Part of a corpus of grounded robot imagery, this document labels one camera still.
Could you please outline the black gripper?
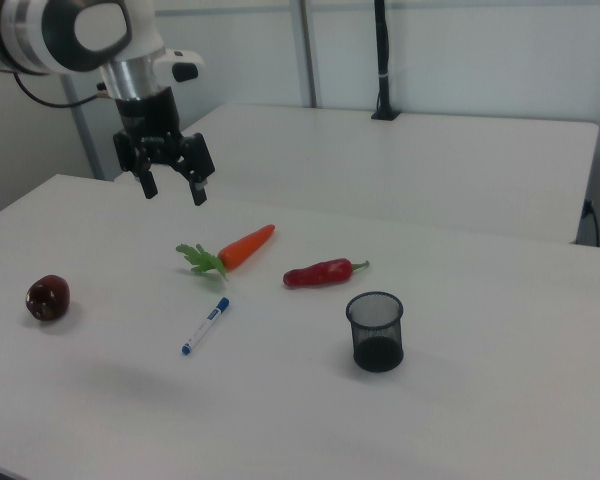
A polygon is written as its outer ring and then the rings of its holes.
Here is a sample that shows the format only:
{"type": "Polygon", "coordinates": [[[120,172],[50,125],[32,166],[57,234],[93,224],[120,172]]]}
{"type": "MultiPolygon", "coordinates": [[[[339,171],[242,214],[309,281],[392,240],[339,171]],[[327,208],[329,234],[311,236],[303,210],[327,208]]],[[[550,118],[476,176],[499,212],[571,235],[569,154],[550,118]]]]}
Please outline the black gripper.
{"type": "Polygon", "coordinates": [[[142,99],[116,100],[123,128],[113,142],[120,168],[132,172],[146,199],[158,194],[151,163],[168,165],[188,182],[193,203],[207,200],[205,185],[215,165],[202,134],[183,137],[171,87],[142,99]]]}

